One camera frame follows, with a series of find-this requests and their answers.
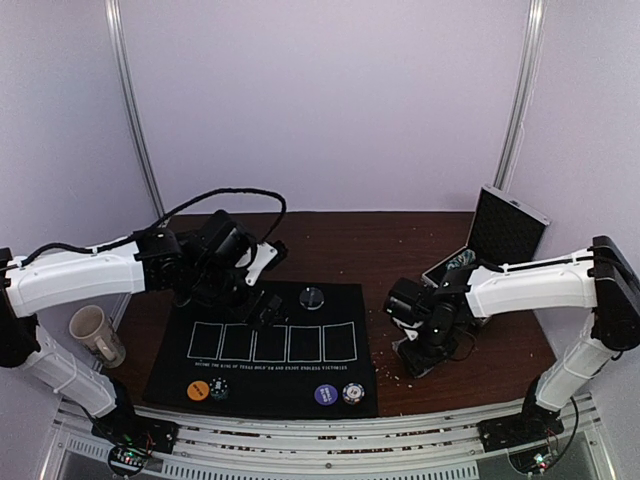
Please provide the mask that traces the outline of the poker chip stack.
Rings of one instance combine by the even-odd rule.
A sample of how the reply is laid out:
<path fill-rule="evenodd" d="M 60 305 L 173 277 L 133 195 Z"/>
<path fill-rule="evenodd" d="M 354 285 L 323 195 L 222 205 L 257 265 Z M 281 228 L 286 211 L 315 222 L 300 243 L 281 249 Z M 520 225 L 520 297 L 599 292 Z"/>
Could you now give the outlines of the poker chip stack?
<path fill-rule="evenodd" d="M 342 390 L 342 399 L 348 405 L 357 405 L 366 395 L 365 388 L 358 382 L 346 384 Z"/>

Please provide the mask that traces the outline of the black green chip stack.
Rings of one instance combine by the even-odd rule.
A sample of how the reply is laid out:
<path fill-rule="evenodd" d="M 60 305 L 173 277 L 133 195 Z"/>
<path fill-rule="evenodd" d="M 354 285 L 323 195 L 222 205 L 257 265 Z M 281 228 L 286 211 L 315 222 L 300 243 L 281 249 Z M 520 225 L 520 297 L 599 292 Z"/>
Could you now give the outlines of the black green chip stack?
<path fill-rule="evenodd" d="M 229 397 L 230 386 L 223 377 L 216 377 L 209 383 L 210 397 L 215 401 L 224 401 Z"/>

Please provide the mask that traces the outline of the orange big blind button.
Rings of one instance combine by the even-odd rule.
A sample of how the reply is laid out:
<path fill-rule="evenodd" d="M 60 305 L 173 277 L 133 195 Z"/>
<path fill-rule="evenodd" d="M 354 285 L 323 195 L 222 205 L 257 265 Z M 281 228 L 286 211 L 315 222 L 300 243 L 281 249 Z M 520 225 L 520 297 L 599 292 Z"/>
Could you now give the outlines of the orange big blind button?
<path fill-rule="evenodd" d="M 203 380 L 196 380 L 187 386 L 187 397 L 194 402 L 201 402 L 210 396 L 209 383 Z"/>

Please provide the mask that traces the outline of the purple small blind button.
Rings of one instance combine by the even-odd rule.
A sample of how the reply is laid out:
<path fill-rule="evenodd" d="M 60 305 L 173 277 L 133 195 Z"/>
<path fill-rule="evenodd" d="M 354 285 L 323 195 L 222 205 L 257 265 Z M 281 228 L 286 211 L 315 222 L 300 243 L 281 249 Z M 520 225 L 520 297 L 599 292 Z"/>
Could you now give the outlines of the purple small blind button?
<path fill-rule="evenodd" d="M 314 390 L 314 400 L 321 406 L 331 406 L 337 402 L 338 398 L 338 390 L 331 384 L 319 385 Z"/>

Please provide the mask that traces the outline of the deck of playing cards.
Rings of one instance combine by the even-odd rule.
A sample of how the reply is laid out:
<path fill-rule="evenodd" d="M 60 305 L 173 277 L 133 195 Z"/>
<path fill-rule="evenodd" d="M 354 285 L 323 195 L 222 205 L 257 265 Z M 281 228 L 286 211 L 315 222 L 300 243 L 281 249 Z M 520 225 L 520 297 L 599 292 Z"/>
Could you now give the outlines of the deck of playing cards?
<path fill-rule="evenodd" d="M 428 357 L 412 351 L 401 351 L 399 356 L 405 371 L 416 379 L 424 377 L 440 363 L 437 357 Z"/>

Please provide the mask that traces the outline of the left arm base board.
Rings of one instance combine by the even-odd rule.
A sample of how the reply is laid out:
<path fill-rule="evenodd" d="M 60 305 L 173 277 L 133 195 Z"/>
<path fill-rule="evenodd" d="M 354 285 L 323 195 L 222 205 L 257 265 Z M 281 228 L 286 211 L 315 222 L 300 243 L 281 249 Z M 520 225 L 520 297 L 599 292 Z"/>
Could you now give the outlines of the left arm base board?
<path fill-rule="evenodd" d="M 91 433 L 112 444 L 107 465 L 117 477 L 129 479 L 141 473 L 154 453 L 172 453 L 179 431 L 173 421 L 138 415 L 129 404 L 116 405 L 102 417 L 83 412 L 92 424 Z"/>

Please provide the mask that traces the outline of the right arm base board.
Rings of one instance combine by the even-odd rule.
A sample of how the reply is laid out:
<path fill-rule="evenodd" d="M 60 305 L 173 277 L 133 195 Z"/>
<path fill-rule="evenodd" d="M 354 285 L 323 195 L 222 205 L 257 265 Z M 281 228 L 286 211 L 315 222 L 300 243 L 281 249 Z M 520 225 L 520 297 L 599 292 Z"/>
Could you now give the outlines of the right arm base board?
<path fill-rule="evenodd" d="M 478 424 L 485 452 L 522 447 L 543 441 L 542 446 L 510 455 L 515 470 L 522 474 L 543 474 L 556 460 L 551 440 L 564 431 L 558 411 L 539 406 L 533 397 L 523 401 L 517 414 L 483 420 Z"/>

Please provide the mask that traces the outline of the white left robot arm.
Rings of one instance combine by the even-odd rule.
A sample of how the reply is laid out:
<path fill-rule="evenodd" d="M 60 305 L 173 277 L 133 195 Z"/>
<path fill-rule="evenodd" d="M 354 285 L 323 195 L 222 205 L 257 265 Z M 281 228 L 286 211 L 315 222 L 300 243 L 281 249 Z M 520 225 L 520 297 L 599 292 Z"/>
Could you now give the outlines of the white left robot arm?
<path fill-rule="evenodd" d="M 1 365 L 21 368 L 104 418 L 123 444 L 144 424 L 126 389 L 62 348 L 40 325 L 40 311 L 115 294 L 173 291 L 182 302 L 223 307 L 232 319 L 260 328 L 284 319 L 280 298 L 257 285 L 287 255 L 280 242 L 257 239 L 218 210 L 199 229 L 175 233 L 150 226 L 111 244 L 56 245 L 50 254 L 14 257 L 1 251 Z"/>

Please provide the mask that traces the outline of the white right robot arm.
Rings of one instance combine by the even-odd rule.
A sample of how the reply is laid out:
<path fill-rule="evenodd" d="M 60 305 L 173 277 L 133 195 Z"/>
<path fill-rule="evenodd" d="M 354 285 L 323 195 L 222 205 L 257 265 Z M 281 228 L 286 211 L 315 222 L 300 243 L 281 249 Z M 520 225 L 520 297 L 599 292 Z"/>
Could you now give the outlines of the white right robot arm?
<path fill-rule="evenodd" d="M 406 335 L 398 353 L 416 377 L 452 357 L 457 327 L 512 312 L 570 309 L 587 315 L 579 336 L 531 382 L 513 419 L 513 433 L 526 442 L 615 354 L 639 345 L 639 277 L 612 238 L 596 236 L 584 249 L 547 260 L 476 261 L 449 270 L 437 286 L 400 278 L 384 302 Z"/>

